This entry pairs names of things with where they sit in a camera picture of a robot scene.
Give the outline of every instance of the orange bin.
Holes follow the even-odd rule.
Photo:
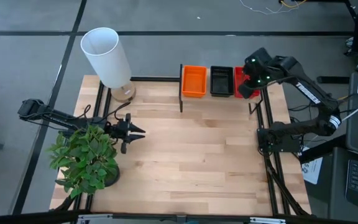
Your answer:
[[[185,96],[201,98],[206,93],[207,68],[185,65],[181,92]]]

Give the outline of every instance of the white lamp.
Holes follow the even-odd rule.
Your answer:
[[[112,89],[114,99],[120,102],[133,99],[131,69],[115,30],[101,27],[87,32],[81,39],[81,49],[103,85]]]

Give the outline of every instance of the potted plant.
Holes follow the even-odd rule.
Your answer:
[[[65,176],[55,182],[64,186],[66,193],[72,189],[71,198],[80,193],[94,194],[116,183],[120,173],[113,145],[110,136],[98,126],[79,129],[69,139],[60,133],[56,144],[48,149],[53,153],[50,167],[61,168]]]

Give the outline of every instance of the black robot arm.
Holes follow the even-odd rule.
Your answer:
[[[97,125],[109,134],[113,139],[122,139],[121,152],[126,153],[126,144],[145,136],[140,134],[129,134],[129,132],[145,133],[144,130],[138,128],[131,123],[131,114],[126,114],[126,118],[119,119],[117,124],[111,124],[107,118],[86,118],[74,117],[72,115],[57,111],[45,105],[41,100],[29,99],[23,101],[22,106],[18,111],[20,119],[24,121],[44,120],[54,124],[58,124],[67,131],[62,131],[67,138],[71,136],[76,130],[84,129],[86,131],[89,124]]]
[[[250,76],[239,87],[239,92],[248,98],[254,90],[266,88],[272,83],[289,83],[316,105],[319,114],[309,121],[293,124],[274,122],[268,129],[259,129],[258,137],[261,148],[268,151],[296,152],[299,148],[295,141],[282,145],[286,139],[291,142],[291,135],[315,133],[330,136],[341,124],[338,100],[315,84],[303,71],[301,64],[294,57],[276,56],[272,58],[264,48],[254,52],[245,59],[244,73]]]

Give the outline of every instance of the plant pot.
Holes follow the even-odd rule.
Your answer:
[[[120,178],[120,172],[119,172],[119,168],[117,167],[117,176],[115,176],[114,178],[112,178],[112,179],[106,179],[105,181],[104,181],[104,187],[110,187],[110,186],[112,186],[113,184],[115,184],[118,180],[119,180],[119,178]]]

